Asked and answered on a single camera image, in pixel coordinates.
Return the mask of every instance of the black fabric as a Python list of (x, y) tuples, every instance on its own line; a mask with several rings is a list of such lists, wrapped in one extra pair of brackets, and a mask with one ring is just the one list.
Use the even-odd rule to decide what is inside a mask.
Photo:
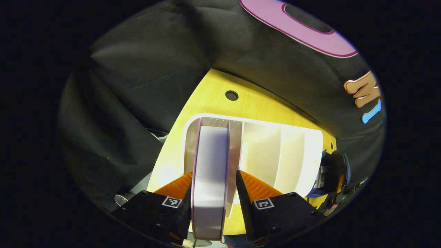
[(384, 107), (363, 124), (377, 101), (359, 109), (343, 87), (370, 70), (361, 55), (319, 53), (258, 21), (236, 0), (165, 1), (97, 40), (64, 90), (59, 134), (66, 164), (94, 202), (114, 209), (113, 196), (151, 172), (162, 144), (147, 128), (170, 131), (210, 68), (273, 92), (335, 134), (351, 182), (375, 168)]

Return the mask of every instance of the yellow wooden table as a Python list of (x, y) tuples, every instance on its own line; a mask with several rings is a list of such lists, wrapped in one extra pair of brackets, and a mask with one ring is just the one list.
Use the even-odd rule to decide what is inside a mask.
[[(225, 92), (228, 90), (235, 91), (239, 98), (236, 101), (228, 100), (225, 96)], [(300, 114), (302, 113), (300, 109), (248, 81), (210, 69), (176, 119), (159, 153), (147, 191), (154, 192), (182, 176), (180, 159), (183, 128), (192, 116), (199, 113), (236, 116), (317, 129), (323, 133), (323, 150), (326, 149), (327, 153), (332, 153), (337, 149), (335, 136), (320, 127), (307, 115)], [(318, 207), (325, 198), (326, 196), (310, 199), (310, 204)], [(244, 233), (245, 224), (240, 204), (234, 204), (231, 216), (225, 218), (224, 235)]]

